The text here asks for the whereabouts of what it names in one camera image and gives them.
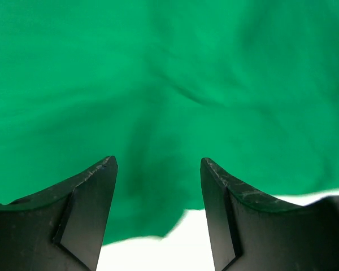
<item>green cloth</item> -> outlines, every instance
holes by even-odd
[[[107,155],[105,243],[203,208],[202,157],[339,187],[339,0],[0,0],[0,203]]]

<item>black plastic part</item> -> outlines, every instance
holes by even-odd
[[[339,196],[301,207],[201,162],[216,271],[339,271]]]
[[[0,271],[95,271],[117,170],[110,156],[50,188],[0,204]]]

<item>white surface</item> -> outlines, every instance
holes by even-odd
[[[278,196],[307,205],[339,190],[306,196]],[[136,238],[102,248],[97,271],[214,271],[205,211],[186,211],[164,238]]]

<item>white background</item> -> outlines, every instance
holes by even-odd
[[[277,196],[307,205],[339,190],[306,196]],[[97,271],[214,271],[205,211],[188,210],[163,239],[130,239],[104,246]]]

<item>green fabric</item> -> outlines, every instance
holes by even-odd
[[[105,243],[203,208],[205,156],[271,194],[339,187],[339,1],[0,0],[0,202],[107,155]]]

